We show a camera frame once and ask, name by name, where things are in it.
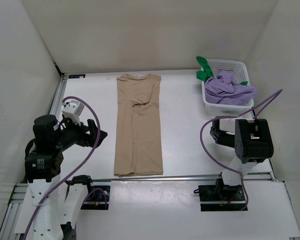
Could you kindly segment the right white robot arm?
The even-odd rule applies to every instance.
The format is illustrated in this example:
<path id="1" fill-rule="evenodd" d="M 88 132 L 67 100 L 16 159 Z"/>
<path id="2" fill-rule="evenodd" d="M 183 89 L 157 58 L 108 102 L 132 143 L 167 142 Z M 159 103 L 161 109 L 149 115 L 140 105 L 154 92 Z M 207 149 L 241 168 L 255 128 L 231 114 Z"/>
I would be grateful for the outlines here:
<path id="1" fill-rule="evenodd" d="M 266 119 L 222 118 L 212 122 L 210 135 L 215 143 L 233 148 L 235 156 L 221 173 L 225 186 L 242 184 L 255 166 L 274 154 L 274 145 Z"/>

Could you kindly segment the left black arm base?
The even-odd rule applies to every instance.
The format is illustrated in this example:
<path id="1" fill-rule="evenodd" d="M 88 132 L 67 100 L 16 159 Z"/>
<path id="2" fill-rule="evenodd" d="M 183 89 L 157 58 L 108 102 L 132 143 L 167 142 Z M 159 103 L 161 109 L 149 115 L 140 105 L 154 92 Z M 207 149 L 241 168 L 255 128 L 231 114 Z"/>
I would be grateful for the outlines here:
<path id="1" fill-rule="evenodd" d="M 110 185 L 93 185 L 88 198 L 81 206 L 81 210 L 108 210 L 110 205 Z"/>

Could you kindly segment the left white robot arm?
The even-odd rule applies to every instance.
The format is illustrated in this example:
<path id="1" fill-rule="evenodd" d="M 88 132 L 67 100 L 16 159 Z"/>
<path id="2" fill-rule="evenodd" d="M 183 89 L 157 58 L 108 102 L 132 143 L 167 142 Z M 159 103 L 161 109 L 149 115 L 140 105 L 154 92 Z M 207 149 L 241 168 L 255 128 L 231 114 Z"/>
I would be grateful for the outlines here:
<path id="1" fill-rule="evenodd" d="M 94 192 L 89 175 L 75 175 L 108 136 L 98 118 L 87 125 L 70 117 L 58 121 L 47 114 L 34 120 L 34 139 L 25 149 L 25 178 L 31 193 L 34 212 L 27 224 L 35 240 L 74 240 L 76 222 L 84 202 Z M 67 176 L 61 178 L 63 152 L 78 145 L 90 148 L 87 157 Z"/>

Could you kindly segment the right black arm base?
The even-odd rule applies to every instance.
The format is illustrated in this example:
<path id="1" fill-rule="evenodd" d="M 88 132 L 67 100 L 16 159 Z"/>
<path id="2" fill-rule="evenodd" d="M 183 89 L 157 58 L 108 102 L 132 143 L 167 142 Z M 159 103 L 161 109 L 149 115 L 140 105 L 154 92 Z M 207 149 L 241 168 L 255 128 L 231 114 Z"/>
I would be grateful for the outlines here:
<path id="1" fill-rule="evenodd" d="M 241 212 L 248 210 L 241 185 L 222 190 L 217 189 L 216 185 L 199 185 L 193 193 L 199 196 L 202 212 Z"/>

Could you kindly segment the beige t shirt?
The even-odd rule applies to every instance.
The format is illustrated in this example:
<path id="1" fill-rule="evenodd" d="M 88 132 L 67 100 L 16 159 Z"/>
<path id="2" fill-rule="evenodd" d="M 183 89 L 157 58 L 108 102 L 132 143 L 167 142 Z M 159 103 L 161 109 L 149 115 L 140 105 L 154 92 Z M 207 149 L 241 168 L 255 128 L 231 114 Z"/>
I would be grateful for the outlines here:
<path id="1" fill-rule="evenodd" d="M 117 81 L 116 176 L 163 174 L 161 76 L 124 74 Z"/>

